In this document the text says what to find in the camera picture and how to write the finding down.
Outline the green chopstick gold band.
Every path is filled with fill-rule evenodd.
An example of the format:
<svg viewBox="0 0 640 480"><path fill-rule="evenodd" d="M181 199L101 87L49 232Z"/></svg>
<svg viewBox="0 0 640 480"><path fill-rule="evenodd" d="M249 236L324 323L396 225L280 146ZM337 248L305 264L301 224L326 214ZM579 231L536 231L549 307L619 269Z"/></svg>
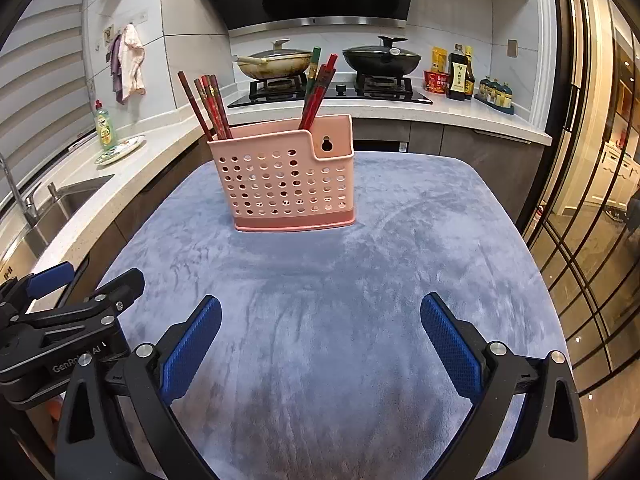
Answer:
<svg viewBox="0 0 640 480"><path fill-rule="evenodd" d="M314 83L316 82L316 77L319 68L321 48L314 47L312 49L310 63L308 66L308 74L307 74L307 83L305 89L305 102L308 102L312 90L314 90Z"/></svg>

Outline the steel sink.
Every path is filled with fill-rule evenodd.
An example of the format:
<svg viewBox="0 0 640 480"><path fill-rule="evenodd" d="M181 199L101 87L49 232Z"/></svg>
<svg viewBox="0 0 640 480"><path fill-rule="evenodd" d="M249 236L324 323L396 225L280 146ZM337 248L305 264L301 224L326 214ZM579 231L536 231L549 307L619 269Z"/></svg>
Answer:
<svg viewBox="0 0 640 480"><path fill-rule="evenodd" d="M35 226L19 212L8 212L1 219L1 281L21 278L32 270L66 223L112 177L108 174L63 186L37 209Z"/></svg>

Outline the chrome faucet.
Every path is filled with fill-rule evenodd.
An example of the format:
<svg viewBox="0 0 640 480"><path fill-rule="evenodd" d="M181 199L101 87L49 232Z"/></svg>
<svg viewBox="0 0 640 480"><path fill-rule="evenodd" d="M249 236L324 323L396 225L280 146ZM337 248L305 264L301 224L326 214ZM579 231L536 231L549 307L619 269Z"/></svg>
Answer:
<svg viewBox="0 0 640 480"><path fill-rule="evenodd" d="M64 155L64 152L58 152L58 154L52 155L44 162L40 162L24 177L21 185L16 183L6 158L1 156L1 177L9 185L14 205L21 211L31 228L40 220L40 214L38 214L38 208L34 200L35 192L41 184L40 181L37 181L37 178L56 165Z"/></svg>

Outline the patterned plate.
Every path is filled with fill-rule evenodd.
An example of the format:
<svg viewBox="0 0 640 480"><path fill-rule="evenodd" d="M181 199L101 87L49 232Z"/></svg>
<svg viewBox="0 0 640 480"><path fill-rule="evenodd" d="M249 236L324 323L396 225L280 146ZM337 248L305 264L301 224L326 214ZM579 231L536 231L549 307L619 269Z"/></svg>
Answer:
<svg viewBox="0 0 640 480"><path fill-rule="evenodd" d="M125 139L119 142L119 144L113 146L109 150L103 152L99 155L94 164L98 168L104 168L106 166L110 166L115 162L127 157L133 152L137 151L139 148L146 143L146 137L143 134L140 136L132 136L129 139Z"/></svg>

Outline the green dish soap bottle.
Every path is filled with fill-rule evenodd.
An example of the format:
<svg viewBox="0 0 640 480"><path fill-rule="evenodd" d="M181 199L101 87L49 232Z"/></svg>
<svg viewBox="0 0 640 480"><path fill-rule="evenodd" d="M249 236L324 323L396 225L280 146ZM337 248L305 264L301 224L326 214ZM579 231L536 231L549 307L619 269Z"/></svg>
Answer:
<svg viewBox="0 0 640 480"><path fill-rule="evenodd" d="M94 102L94 122L96 123L96 133L104 151L108 151L117 144L113 122L108 110L100 100Z"/></svg>

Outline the pink perforated utensil holder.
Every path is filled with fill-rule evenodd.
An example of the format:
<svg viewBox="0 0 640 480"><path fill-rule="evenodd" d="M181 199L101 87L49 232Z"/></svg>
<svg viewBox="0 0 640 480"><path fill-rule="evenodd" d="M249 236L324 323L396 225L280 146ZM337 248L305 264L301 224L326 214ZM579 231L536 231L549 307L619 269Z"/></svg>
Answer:
<svg viewBox="0 0 640 480"><path fill-rule="evenodd" d="M355 222L352 118L319 116L236 126L208 142L235 229L288 232Z"/></svg>

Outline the grey-blue plush table mat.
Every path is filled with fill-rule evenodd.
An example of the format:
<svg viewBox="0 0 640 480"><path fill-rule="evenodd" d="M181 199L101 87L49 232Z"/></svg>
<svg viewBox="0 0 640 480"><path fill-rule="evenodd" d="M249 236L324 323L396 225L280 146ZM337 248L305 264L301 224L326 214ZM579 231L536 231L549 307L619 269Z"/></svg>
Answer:
<svg viewBox="0 0 640 480"><path fill-rule="evenodd" d="M532 255L471 166L359 152L355 177L351 226L249 233L205 164L107 270L145 278L120 318L132 346L220 301L221 329L172 408L221 478L422 478L470 409L422 327L429 292L521 356L565 349Z"/></svg>

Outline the chopsticks in holder side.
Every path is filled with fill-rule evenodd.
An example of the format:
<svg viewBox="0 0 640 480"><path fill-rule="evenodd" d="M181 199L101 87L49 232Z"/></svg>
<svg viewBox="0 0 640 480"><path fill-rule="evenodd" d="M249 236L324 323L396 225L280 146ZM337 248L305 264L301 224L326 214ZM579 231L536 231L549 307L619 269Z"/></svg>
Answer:
<svg viewBox="0 0 640 480"><path fill-rule="evenodd" d="M201 100L201 104L198 104L186 74L180 70L177 75L206 139L209 142L230 140L232 132L216 76L203 75L194 79L193 83Z"/></svg>

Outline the hanging purple cloth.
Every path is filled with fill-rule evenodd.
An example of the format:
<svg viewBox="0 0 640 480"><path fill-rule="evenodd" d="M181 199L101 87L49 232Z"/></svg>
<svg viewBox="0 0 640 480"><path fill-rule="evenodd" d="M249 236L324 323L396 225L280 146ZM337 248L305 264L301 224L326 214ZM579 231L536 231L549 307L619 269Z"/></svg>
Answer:
<svg viewBox="0 0 640 480"><path fill-rule="evenodd" d="M119 32L111 42L110 50L108 50L105 57L107 62L110 63L112 89L115 95L115 101L118 104L124 102L124 98L122 97L122 66L119 61L120 40L122 40L122 34Z"/></svg>

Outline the hanging pink cloth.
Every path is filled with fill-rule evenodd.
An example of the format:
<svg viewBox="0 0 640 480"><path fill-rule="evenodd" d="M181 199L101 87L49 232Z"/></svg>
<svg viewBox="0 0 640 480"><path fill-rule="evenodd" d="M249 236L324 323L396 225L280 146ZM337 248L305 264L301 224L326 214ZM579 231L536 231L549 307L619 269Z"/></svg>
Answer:
<svg viewBox="0 0 640 480"><path fill-rule="evenodd" d="M120 100L124 104L134 94L145 94L145 84L142 76L142 63L145 59L145 48L140 40L137 29L133 24L127 24L122 29L118 50L120 66L120 82L122 91Z"/></svg>

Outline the black gas stove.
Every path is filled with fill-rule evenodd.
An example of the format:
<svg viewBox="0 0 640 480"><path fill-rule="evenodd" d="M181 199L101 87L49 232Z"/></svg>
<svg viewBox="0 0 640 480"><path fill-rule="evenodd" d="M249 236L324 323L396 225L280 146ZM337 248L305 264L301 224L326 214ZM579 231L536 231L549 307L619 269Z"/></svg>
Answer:
<svg viewBox="0 0 640 480"><path fill-rule="evenodd" d="M305 74L252 81L247 95L233 101L230 107L303 101L306 82ZM363 74L357 74L356 78L350 81L332 81L326 90L326 98L402 101L428 105L433 103L427 96L414 90L411 80L407 77Z"/></svg>

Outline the wok with glass lid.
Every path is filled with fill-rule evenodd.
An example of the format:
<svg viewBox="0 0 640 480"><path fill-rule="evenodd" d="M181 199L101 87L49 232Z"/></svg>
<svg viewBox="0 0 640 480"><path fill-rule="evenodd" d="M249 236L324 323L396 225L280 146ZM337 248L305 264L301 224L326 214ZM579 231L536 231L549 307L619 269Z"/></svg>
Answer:
<svg viewBox="0 0 640 480"><path fill-rule="evenodd" d="M245 76L255 80L299 75L309 67L312 52L286 48L287 42L288 39L274 40L270 50L252 55L233 55L233 62Z"/></svg>

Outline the dark chopstick in holder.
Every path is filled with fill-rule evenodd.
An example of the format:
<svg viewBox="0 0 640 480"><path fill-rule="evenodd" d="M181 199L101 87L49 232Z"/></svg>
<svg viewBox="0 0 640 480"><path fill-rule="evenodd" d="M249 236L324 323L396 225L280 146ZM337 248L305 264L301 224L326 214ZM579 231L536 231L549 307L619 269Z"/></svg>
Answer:
<svg viewBox="0 0 640 480"><path fill-rule="evenodd" d="M328 62L320 66L317 77L314 80L314 86L311 89L311 94L307 99L305 107L303 109L302 118L300 118L300 122L298 125L299 129L309 130L311 128L312 123L314 122L314 118L316 118L317 116L322 100L326 95L326 90L328 90L335 74L336 61L337 54L331 53L328 58Z"/></svg>

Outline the black pan with lid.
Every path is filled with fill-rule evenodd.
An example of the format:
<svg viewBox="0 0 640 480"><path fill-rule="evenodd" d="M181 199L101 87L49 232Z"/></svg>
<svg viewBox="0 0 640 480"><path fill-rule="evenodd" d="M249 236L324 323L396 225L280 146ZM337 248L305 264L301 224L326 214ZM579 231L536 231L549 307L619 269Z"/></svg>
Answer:
<svg viewBox="0 0 640 480"><path fill-rule="evenodd" d="M420 55L399 47L406 38L380 36L380 40L382 44L344 50L346 63L360 75L395 78L407 76L418 67Z"/></svg>

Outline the yellow-cap oil bottle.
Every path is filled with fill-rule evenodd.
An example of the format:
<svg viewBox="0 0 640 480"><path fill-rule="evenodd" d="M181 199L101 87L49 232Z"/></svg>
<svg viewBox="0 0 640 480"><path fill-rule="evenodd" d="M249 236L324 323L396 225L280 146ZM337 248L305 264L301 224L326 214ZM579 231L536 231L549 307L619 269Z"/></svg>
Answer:
<svg viewBox="0 0 640 480"><path fill-rule="evenodd" d="M464 55L466 57L466 73L465 73L465 86L464 86L464 95L470 100L474 94L474 86L475 86L475 77L473 74L473 48L471 46L465 46L463 49Z"/></svg>

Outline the red seasoning packet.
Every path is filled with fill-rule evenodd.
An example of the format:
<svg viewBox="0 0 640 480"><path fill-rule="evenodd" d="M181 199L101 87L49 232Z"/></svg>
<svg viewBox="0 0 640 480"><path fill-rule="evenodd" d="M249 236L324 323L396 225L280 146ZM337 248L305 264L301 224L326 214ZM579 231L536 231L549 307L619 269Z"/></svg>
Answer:
<svg viewBox="0 0 640 480"><path fill-rule="evenodd" d="M432 47L432 64L424 72L424 88L428 92L446 94L448 90L447 51L440 47Z"/></svg>

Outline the dark soy sauce bottle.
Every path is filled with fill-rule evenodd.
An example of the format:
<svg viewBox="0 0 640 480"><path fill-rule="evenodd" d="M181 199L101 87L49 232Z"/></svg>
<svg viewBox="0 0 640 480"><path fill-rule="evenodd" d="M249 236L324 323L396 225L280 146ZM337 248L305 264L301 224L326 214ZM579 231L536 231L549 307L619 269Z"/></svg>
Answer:
<svg viewBox="0 0 640 480"><path fill-rule="evenodd" d="M449 99L465 100L465 81L468 71L468 58L465 56L462 44L456 44L449 55L449 74L447 96Z"/></svg>

